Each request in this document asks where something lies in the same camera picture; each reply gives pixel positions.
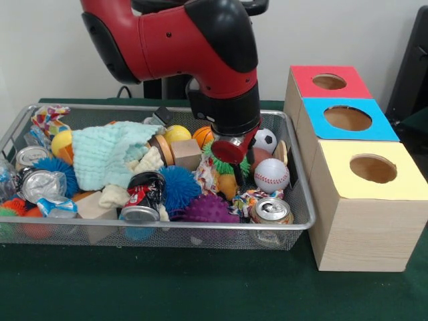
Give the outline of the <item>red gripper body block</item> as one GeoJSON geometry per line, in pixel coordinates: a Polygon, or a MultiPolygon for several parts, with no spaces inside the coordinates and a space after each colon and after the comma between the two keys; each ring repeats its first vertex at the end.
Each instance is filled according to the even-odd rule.
{"type": "Polygon", "coordinates": [[[255,128],[249,132],[243,133],[241,136],[234,134],[232,136],[220,134],[212,129],[214,141],[211,145],[213,155],[224,163],[237,164],[241,163],[247,155],[249,148],[253,148],[255,144],[255,135],[260,128],[257,124],[255,128]]]}

